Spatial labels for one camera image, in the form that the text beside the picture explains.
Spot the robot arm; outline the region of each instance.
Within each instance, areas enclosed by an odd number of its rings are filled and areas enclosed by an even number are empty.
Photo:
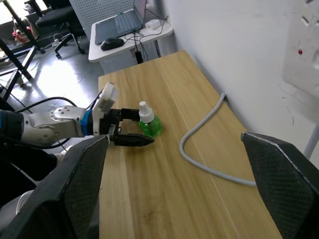
[[[0,135],[39,147],[50,146],[61,139],[108,134],[115,145],[144,146],[154,139],[140,135],[121,135],[123,119],[139,121],[138,110],[112,110],[118,90],[108,83],[91,109],[75,106],[58,107],[45,113],[0,111]]]

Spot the white spray nozzle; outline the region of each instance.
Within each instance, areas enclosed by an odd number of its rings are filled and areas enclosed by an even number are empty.
[[[152,109],[146,104],[145,101],[140,102],[140,119],[144,123],[150,123],[154,120],[154,114]]]

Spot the window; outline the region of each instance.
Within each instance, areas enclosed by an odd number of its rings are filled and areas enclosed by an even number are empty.
[[[19,17],[27,16],[29,13],[24,10],[24,2],[26,0],[7,0],[13,10]],[[47,7],[42,0],[36,0],[41,10],[46,10]],[[11,21],[12,15],[8,11],[8,9],[4,6],[2,2],[0,2],[0,24]]]

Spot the computer mouse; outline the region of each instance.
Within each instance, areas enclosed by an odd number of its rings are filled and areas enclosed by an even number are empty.
[[[107,51],[124,45],[124,40],[120,38],[108,38],[101,44],[101,50]]]

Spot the white wall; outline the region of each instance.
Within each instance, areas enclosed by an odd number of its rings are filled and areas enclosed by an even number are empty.
[[[303,152],[318,104],[282,79],[293,0],[150,0],[175,36],[162,52],[185,49],[240,121]],[[319,147],[312,162],[319,167]]]

